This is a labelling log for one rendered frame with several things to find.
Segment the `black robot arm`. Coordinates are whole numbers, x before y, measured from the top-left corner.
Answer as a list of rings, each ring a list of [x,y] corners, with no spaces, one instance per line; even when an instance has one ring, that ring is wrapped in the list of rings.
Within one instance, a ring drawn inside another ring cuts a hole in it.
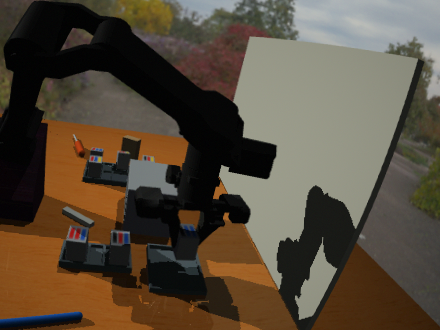
[[[91,42],[61,50],[72,28],[92,34]],[[35,107],[45,78],[95,70],[109,72],[178,123],[178,133],[189,142],[188,167],[216,173],[223,165],[232,173],[271,175],[276,145],[243,137],[244,121],[234,102],[198,88],[121,18],[100,16],[79,3],[33,1],[3,52],[13,79],[0,119],[1,160],[29,165],[45,113]]]

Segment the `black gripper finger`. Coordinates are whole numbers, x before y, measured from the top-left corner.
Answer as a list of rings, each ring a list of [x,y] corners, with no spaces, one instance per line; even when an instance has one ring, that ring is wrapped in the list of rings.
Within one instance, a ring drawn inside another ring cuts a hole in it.
[[[160,217],[160,219],[163,224],[168,224],[171,246],[174,248],[177,243],[178,234],[181,225],[179,215],[177,219],[165,219],[162,218],[162,216]]]
[[[222,219],[209,219],[206,212],[200,212],[196,232],[199,237],[199,244],[206,239],[217,228],[225,226],[225,221]]]

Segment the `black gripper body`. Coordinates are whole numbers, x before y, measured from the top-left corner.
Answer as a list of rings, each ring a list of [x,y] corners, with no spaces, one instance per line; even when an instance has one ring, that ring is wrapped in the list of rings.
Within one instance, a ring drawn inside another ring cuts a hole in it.
[[[177,219],[180,209],[206,212],[209,219],[222,220],[225,213],[232,223],[247,224],[251,210],[240,195],[221,194],[213,199],[220,185],[219,172],[205,173],[182,163],[177,198],[163,197],[160,188],[141,187],[135,190],[137,215],[148,219]]]

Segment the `blue cylindrical rod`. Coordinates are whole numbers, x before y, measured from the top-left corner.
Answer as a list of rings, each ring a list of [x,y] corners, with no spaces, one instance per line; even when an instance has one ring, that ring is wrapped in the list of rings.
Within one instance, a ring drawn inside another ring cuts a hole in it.
[[[0,319],[0,328],[10,328],[17,326],[29,326],[29,325],[37,325],[37,324],[49,324],[49,323],[58,323],[58,322],[67,322],[73,320],[81,320],[83,314],[81,312],[69,312],[63,314],[53,314],[53,315],[40,315],[40,316],[31,316],[31,317],[19,317],[19,318],[11,318],[11,319]]]

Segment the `white flat board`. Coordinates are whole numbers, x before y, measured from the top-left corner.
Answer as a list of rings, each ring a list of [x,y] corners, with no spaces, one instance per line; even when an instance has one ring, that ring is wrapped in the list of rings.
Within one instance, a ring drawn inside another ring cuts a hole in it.
[[[234,103],[243,137],[276,145],[271,175],[229,172],[228,194],[300,330],[311,330],[379,193],[425,62],[249,37]]]

